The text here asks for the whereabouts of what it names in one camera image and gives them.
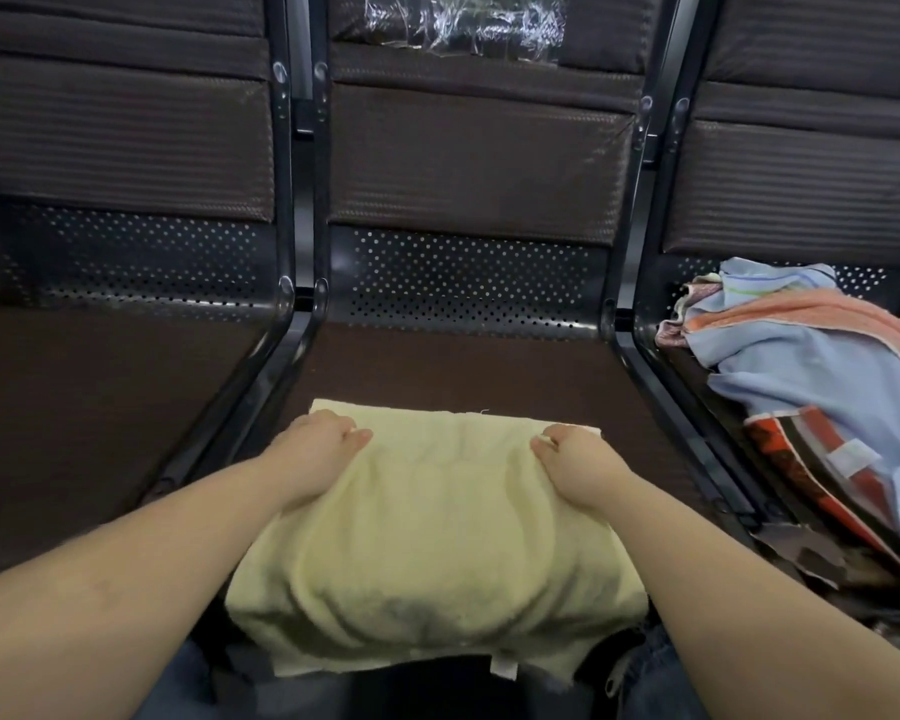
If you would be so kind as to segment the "person's left hand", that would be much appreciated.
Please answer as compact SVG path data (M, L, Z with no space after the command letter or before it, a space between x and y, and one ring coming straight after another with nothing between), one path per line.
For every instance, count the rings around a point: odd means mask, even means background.
M268 496L280 509L323 496L353 462L342 439L360 428L352 417L316 410L296 418L255 459Z

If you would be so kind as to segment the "person's right hand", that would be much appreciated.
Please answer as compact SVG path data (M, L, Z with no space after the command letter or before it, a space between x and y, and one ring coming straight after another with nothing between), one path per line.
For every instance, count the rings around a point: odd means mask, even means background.
M601 437L585 427L552 424L540 435L560 436L562 469L545 469L558 494L594 515L608 516L608 508L636 480L636 473Z

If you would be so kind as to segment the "pale yellow towel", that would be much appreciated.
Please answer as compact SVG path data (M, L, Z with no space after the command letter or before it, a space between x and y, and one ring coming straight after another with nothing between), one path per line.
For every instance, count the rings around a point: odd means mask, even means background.
M558 496L548 422L314 399L373 433L336 483L272 520L225 594L279 677L451 656L570 683L649 596L619 537Z

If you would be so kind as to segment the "person's right forearm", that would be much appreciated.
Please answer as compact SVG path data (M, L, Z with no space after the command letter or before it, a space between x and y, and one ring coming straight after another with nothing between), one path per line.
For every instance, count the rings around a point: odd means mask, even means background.
M900 720L900 650L633 473L597 505L713 720Z

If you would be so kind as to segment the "person's left forearm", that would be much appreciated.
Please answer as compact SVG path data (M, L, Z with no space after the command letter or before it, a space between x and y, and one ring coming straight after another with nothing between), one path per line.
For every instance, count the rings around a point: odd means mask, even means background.
M326 489L228 468L0 573L0 720L130 720L264 526Z

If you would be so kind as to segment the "pink patterned cloth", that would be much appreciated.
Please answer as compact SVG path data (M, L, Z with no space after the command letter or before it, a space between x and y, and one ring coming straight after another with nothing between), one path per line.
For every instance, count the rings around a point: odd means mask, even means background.
M688 311L700 301L720 293L722 289L723 279L716 272L698 275L682 284L670 316L656 328L654 344L660 349L687 349L685 322Z

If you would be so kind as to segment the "brown cushioned metal bench seat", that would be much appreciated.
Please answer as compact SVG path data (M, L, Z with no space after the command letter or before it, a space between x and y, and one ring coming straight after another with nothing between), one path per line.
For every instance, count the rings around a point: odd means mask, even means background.
M289 335L288 0L0 0L0 572L214 472Z
M757 551L839 609L900 636L900 567L818 508L756 447L745 409L686 348L655 345L678 289L733 256L827 264L900 316L900 0L676 0L631 229L618 341L752 535L805 525L843 551L839 588Z
M214 465L314 398L526 416L599 427L714 517L688 430L618 340L676 0L568 0L552 63L374 45L364 1L309 0L303 306Z

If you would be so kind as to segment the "blue jeans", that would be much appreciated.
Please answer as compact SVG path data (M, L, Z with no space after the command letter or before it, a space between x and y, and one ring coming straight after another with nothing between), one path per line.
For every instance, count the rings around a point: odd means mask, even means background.
M278 678L261 650L198 631L132 720L710 720L660 624L602 642L578 682L484 655Z

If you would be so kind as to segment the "red black patterned cloth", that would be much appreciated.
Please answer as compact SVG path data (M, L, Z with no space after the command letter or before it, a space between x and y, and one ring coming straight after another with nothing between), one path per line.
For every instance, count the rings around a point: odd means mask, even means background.
M841 436L816 406L758 413L744 431L817 508L900 566L900 528L876 451Z

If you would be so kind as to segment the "light blue cloth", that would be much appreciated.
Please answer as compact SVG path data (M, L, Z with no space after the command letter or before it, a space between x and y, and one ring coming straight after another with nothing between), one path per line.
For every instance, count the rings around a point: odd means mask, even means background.
M835 289L845 295L836 271L826 264L779 267L735 257L723 261L717 274L722 290L696 303L685 324L779 291ZM890 489L900 529L898 356L872 338L766 321L685 334L685 339L687 350L709 372L708 387L741 405L744 421L816 406L842 437L875 451L880 459L874 468Z

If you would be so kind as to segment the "brown fabric piece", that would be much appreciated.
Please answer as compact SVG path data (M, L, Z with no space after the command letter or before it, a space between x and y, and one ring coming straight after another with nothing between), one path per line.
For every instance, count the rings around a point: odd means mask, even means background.
M752 537L807 577L839 590L848 578L844 551L832 538L802 524L765 523Z

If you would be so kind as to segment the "orange towel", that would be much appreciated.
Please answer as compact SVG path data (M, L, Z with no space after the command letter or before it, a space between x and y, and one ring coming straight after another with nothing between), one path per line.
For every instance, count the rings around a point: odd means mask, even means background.
M837 289L788 289L756 297L716 313L692 316L686 336L766 322L839 331L876 340L900 359L900 316Z

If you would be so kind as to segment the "clear plastic wrap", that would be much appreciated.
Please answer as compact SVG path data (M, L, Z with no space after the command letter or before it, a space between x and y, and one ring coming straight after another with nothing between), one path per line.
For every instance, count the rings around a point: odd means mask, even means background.
M360 37L439 57L553 63L568 0L364 0Z

